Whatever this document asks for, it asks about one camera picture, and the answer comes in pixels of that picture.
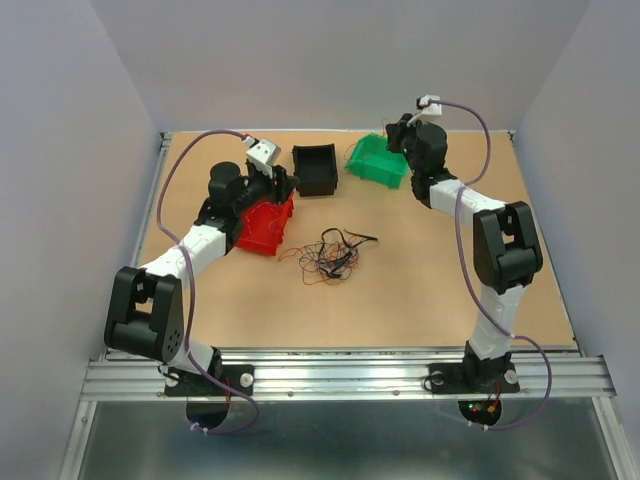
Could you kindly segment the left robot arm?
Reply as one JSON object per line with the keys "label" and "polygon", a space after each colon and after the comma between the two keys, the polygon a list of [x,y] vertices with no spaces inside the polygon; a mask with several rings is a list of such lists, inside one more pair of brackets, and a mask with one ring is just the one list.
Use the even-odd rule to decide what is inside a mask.
{"label": "left robot arm", "polygon": [[167,232],[174,245],[155,260],[116,273],[106,317],[106,346],[188,374],[202,394],[233,390],[224,381],[220,351],[191,339],[195,278],[235,247],[246,211],[262,200],[288,201],[298,183],[281,166],[270,174],[246,166],[245,175],[232,162],[211,168],[208,197],[193,226],[182,239]]}

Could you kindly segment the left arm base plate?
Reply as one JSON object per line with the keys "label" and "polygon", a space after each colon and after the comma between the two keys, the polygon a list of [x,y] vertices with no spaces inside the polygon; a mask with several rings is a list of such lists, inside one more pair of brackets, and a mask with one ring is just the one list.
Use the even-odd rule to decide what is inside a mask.
{"label": "left arm base plate", "polygon": [[[164,395],[167,397],[229,398],[232,396],[232,393],[199,374],[185,372],[167,365],[158,366],[157,371],[165,380]],[[253,365],[227,364],[223,367],[219,381],[227,387],[251,396],[253,394],[254,377],[255,368]]]}

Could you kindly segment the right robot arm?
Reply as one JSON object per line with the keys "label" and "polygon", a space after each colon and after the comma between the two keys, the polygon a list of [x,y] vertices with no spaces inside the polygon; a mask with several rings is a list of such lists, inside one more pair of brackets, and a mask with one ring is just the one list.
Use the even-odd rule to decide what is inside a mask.
{"label": "right robot arm", "polygon": [[476,192],[445,166],[447,134],[433,123],[405,114],[385,128],[387,148],[404,156],[414,197],[431,210],[451,216],[455,228],[473,236],[465,281],[476,277],[471,294],[479,313],[458,363],[432,363],[425,387],[434,394],[484,393],[498,386],[508,393],[519,384],[511,361],[513,324],[526,288],[543,266],[532,211],[525,202],[505,203]]}

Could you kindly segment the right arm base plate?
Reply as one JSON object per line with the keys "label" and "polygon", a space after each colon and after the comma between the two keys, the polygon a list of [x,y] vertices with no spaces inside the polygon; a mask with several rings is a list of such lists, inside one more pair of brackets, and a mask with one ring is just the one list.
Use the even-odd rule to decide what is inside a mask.
{"label": "right arm base plate", "polygon": [[515,365],[494,364],[472,366],[469,362],[431,363],[428,365],[428,388],[436,395],[481,395],[495,392],[518,393],[520,383]]}

